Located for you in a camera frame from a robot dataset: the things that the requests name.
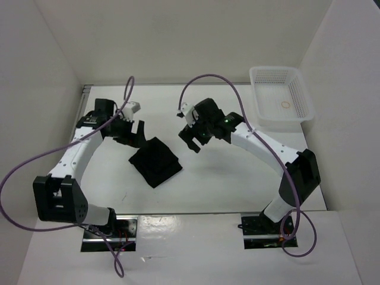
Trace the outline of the black skirt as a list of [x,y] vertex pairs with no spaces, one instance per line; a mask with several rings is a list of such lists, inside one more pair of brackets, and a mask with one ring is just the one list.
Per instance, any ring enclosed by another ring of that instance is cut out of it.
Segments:
[[157,137],[148,140],[129,162],[152,188],[158,187],[183,169],[178,157]]

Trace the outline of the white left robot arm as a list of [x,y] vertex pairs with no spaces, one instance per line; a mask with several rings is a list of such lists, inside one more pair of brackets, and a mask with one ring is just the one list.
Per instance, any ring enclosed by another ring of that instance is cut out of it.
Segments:
[[73,145],[48,175],[38,176],[33,182],[41,221],[96,226],[107,238],[116,234],[118,222],[114,209],[90,204],[81,189],[81,180],[93,154],[106,137],[133,148],[146,143],[144,121],[139,121],[137,131],[132,132],[133,115],[140,109],[137,102],[128,102],[118,110],[113,100],[96,99],[94,110],[77,122]]

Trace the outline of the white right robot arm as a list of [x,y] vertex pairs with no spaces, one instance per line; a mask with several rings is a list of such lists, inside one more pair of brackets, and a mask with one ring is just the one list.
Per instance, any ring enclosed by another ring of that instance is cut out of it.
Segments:
[[216,138],[246,150],[279,174],[278,193],[260,214],[260,226],[266,233],[274,233],[283,217],[302,205],[321,182],[311,150],[290,148],[248,128],[243,116],[235,112],[224,114],[213,99],[204,99],[196,105],[182,103],[178,116],[186,120],[179,137],[190,150],[199,153],[201,146]]

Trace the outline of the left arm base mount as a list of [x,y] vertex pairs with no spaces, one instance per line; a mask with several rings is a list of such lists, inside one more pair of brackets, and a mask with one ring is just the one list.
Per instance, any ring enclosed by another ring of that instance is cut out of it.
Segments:
[[[105,234],[107,242],[114,252],[132,252],[136,249],[138,216],[117,215],[116,229]],[[102,237],[93,230],[84,230],[81,252],[107,252],[109,249]]]

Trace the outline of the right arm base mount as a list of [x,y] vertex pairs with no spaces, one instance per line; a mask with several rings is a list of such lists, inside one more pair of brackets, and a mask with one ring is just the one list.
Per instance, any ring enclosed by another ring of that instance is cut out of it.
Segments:
[[242,214],[237,227],[242,231],[245,249],[281,248],[284,242],[280,222],[272,223],[260,213]]

